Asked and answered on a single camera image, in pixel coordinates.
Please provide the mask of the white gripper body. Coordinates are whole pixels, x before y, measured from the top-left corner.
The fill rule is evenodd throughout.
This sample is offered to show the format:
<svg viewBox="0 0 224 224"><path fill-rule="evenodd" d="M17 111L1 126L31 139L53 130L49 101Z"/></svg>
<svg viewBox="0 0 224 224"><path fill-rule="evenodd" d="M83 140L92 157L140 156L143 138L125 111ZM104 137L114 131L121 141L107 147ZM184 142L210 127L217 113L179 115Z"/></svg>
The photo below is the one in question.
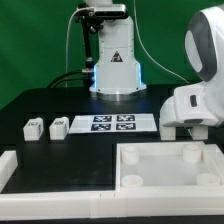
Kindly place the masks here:
<svg viewBox="0 0 224 224"><path fill-rule="evenodd" d="M178 87L160 109L165 127L219 126L221 120L205 104L203 87Z"/></svg>

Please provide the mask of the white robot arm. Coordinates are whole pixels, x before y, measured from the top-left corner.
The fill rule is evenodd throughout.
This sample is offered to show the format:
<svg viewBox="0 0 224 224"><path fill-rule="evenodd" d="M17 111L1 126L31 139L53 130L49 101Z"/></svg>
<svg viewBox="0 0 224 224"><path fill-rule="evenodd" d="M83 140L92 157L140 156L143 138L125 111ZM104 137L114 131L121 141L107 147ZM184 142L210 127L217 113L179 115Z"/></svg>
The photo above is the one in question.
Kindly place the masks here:
<svg viewBox="0 0 224 224"><path fill-rule="evenodd" d="M90 91L105 97L130 96L146 88L134 57L133 21L113 0L84 0L99 29L98 62ZM160 110L166 127L224 122L224 4L200 10L185 34L185 52L201 81L178 87Z"/></svg>

